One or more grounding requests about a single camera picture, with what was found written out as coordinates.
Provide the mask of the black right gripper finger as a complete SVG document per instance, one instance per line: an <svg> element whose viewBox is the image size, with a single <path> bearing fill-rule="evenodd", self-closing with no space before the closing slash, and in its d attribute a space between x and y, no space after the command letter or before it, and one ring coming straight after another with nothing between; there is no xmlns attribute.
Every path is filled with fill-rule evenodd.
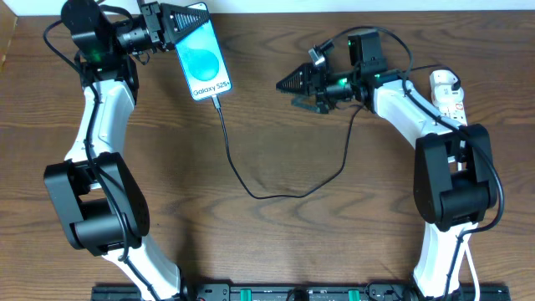
<svg viewBox="0 0 535 301"><path fill-rule="evenodd" d="M276 83L276 89L286 94L309 95L313 64L304 63Z"/></svg>
<svg viewBox="0 0 535 301"><path fill-rule="evenodd" d="M325 105L318 105L316 101L312 101L309 97L302 95L295 96L291 100L291 105L316 114L327 114L329 112L329 108Z"/></svg>

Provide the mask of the blue Galaxy smartphone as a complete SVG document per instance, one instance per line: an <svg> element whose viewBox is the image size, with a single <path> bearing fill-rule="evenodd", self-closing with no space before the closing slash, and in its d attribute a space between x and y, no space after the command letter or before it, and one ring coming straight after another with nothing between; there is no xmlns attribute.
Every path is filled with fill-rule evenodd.
<svg viewBox="0 0 535 301"><path fill-rule="evenodd" d="M211 19L176 44L177 57L195 101L232 89Z"/></svg>

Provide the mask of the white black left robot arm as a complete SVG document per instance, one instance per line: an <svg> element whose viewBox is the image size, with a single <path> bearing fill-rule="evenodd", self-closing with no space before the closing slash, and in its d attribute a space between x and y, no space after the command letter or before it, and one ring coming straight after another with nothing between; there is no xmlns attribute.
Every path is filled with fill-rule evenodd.
<svg viewBox="0 0 535 301"><path fill-rule="evenodd" d="M46 167L44 184L69 244L119 267L133 300L195 300L196 290L150 235L147 201L123 153L137 103L138 64L208 23L205 5L141 3L140 14L101 1L68 1L59 23L77 52L69 66L85 97L76 140Z"/></svg>

